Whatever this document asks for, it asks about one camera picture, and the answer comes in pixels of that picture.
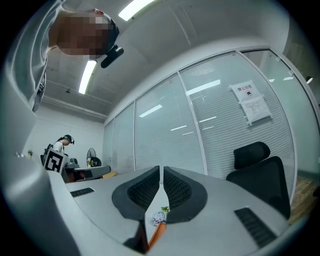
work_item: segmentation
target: headrest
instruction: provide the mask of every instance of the headrest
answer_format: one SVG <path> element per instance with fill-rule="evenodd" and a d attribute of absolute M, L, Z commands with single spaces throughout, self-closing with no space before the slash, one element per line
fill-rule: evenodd
<path fill-rule="evenodd" d="M 234 168 L 236 170 L 256 164 L 270 156 L 269 147 L 261 142 L 255 142 L 233 151 Z"/>

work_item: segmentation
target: ceiling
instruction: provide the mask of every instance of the ceiling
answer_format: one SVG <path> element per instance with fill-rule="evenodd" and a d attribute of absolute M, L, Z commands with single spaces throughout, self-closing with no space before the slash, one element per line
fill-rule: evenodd
<path fill-rule="evenodd" d="M 120 98 L 175 56 L 199 44 L 241 35 L 264 36 L 264 8 L 246 0 L 156 0 L 124 21 L 118 13 L 131 0 L 66 0 L 65 8 L 100 9 L 112 17 L 124 54 L 107 68 L 96 65 L 86 89 L 78 92 L 87 61 L 57 48 L 48 56 L 44 101 L 105 119 Z"/>

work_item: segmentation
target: person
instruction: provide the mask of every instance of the person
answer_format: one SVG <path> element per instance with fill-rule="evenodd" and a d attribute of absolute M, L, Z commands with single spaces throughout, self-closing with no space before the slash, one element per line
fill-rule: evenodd
<path fill-rule="evenodd" d="M 65 153 L 65 147 L 68 146 L 72 141 L 72 137 L 67 134 L 59 138 L 54 144 L 52 149 L 58 151 L 59 153 Z"/>
<path fill-rule="evenodd" d="M 64 2 L 49 0 L 32 16 L 14 40 L 0 74 L 1 84 L 12 86 L 34 112 L 45 93 L 52 49 L 95 60 L 114 46 L 120 33 L 103 11 L 70 11 L 62 7 Z M 9 89 L 1 90 L 8 94 Z"/>

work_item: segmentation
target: white blinds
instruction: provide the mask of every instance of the white blinds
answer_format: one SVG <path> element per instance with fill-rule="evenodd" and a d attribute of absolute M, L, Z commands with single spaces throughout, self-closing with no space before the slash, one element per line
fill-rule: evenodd
<path fill-rule="evenodd" d="M 134 105 L 131 104 L 114 119 L 112 142 L 113 171 L 124 174 L 134 166 Z"/>
<path fill-rule="evenodd" d="M 254 142 L 266 143 L 270 156 L 281 158 L 289 196 L 293 191 L 295 159 L 287 118 L 262 75 L 236 52 L 201 62 L 181 72 L 199 125 L 208 175 L 225 179 L 234 171 L 233 151 Z M 229 85 L 252 80 L 272 113 L 248 125 Z"/>
<path fill-rule="evenodd" d="M 110 166 L 112 170 L 112 137 L 114 130 L 114 119 L 104 128 L 102 145 L 102 165 Z"/>
<path fill-rule="evenodd" d="M 135 102 L 136 169 L 159 165 L 204 173 L 190 107 L 177 75 Z"/>

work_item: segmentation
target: notice sign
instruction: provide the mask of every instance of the notice sign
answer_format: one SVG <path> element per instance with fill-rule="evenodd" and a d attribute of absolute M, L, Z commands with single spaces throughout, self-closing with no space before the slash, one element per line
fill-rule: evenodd
<path fill-rule="evenodd" d="M 230 86 L 239 100 L 250 125 L 252 122 L 271 116 L 269 108 L 252 81 Z"/>
<path fill-rule="evenodd" d="M 239 102 L 262 96 L 252 81 L 241 82 L 230 86 Z"/>
<path fill-rule="evenodd" d="M 253 99 L 245 100 L 240 104 L 244 110 L 244 113 L 250 125 L 254 121 L 271 115 L 268 106 L 264 98 L 262 97 L 256 97 Z"/>

